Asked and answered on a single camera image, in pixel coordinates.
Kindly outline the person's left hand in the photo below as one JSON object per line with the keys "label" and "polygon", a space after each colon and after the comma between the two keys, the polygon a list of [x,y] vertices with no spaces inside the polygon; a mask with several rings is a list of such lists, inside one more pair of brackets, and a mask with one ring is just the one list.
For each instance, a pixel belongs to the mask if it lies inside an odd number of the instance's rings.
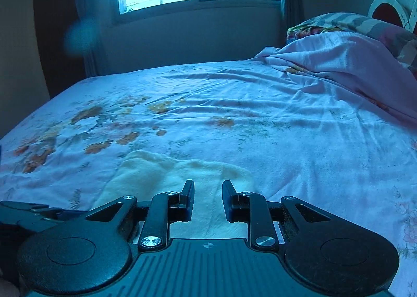
{"label": "person's left hand", "polygon": [[0,297],[19,297],[19,290],[5,279],[0,279]]}

